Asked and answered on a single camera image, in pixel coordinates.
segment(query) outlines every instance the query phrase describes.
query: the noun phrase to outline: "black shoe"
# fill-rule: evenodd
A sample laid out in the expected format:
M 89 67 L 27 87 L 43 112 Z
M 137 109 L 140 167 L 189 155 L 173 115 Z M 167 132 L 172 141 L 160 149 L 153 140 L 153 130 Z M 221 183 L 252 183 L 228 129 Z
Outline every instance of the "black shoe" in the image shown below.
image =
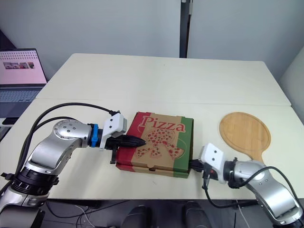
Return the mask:
M 187 228 L 211 228 L 209 219 L 197 202 L 188 201 L 182 208 L 182 220 Z
M 149 228 L 152 210 L 144 205 L 133 208 L 124 219 L 121 228 Z

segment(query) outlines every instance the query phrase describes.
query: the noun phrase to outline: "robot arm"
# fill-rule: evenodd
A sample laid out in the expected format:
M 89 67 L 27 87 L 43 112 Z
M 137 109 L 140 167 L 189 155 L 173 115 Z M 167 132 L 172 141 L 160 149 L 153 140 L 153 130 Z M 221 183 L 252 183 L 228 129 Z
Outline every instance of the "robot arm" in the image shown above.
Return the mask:
M 0 227 L 32 226 L 41 212 L 39 207 L 47 200 L 52 186 L 58 184 L 58 175 L 76 148 L 117 150 L 119 146 L 145 144 L 134 136 L 122 135 L 125 131 L 126 119 L 120 113 L 106 120 L 103 129 L 77 120 L 55 124 L 52 133 L 35 147 L 23 170 L 1 197 Z
M 204 172 L 209 168 L 216 172 L 214 179 L 220 183 L 227 183 L 231 188 L 238 188 L 254 173 L 264 168 L 265 165 L 259 161 L 226 161 L 224 153 L 213 144 L 209 143 L 203 147 L 199 161 L 204 164 Z M 203 178 L 210 178 L 212 172 L 207 171 Z M 289 190 L 277 182 L 269 170 L 258 174 L 245 185 L 251 190 L 263 207 L 265 213 L 275 227 L 302 227 L 303 210 L 298 201 Z

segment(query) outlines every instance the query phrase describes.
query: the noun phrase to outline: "wooden pizza peel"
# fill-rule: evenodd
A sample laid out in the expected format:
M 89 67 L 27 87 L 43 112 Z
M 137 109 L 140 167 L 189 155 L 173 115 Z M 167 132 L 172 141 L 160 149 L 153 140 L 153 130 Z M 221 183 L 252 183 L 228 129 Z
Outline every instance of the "wooden pizza peel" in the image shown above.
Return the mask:
M 262 163 L 262 153 L 270 145 L 271 136 L 266 125 L 247 113 L 230 113 L 219 124 L 219 132 L 230 147 Z

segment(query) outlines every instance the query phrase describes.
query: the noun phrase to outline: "white table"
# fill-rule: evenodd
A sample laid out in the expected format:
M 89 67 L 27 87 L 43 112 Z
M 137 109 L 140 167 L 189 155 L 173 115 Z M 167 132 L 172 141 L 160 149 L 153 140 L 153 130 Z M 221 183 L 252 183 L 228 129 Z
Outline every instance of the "white table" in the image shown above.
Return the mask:
M 304 183 L 299 176 L 304 173 L 304 126 L 289 106 L 231 105 L 231 104 L 175 104 L 158 102 L 134 102 L 126 100 L 67 100 L 35 99 L 14 124 L 0 143 L 0 172 L 14 172 L 23 141 L 35 119 L 47 108 L 65 102 L 87 102 L 112 110 L 121 110 L 128 120 L 128 127 L 136 111 L 158 114 L 183 115 L 194 118 L 194 151 L 197 158 L 202 145 L 211 142 L 223 150 L 228 160 L 248 157 L 239 153 L 222 140 L 219 123 L 231 112 L 247 112 L 262 120 L 271 133 L 271 144 L 263 153 L 266 165 L 278 167 L 291 181 L 298 197 L 304 197 Z M 102 125 L 109 114 L 88 107 L 70 106 L 53 111 L 47 118 L 67 115 L 84 123 Z M 53 123 L 38 130 L 30 151 L 51 133 Z M 187 179 L 144 173 L 121 171 L 110 165 L 111 152 L 97 148 L 76 149 L 59 176 L 60 182 L 51 190 L 50 197 L 58 199 L 205 199 L 201 189 L 201 174 L 191 171 Z M 274 177 L 284 183 L 275 172 Z M 5 183 L 0 179 L 0 187 Z M 209 193 L 213 199 L 253 199 L 246 188 L 233 190 L 228 185 L 210 181 Z
M 264 62 L 73 54 L 37 98 L 285 105 Z

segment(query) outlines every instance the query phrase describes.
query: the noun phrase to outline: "cardboard box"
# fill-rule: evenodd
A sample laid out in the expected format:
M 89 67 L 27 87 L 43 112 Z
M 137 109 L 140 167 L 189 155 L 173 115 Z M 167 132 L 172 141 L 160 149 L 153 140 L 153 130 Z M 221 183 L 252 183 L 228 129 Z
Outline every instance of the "cardboard box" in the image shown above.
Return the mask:
M 193 119 L 138 112 L 127 133 L 144 139 L 137 148 L 119 148 L 121 170 L 187 178 L 193 150 Z

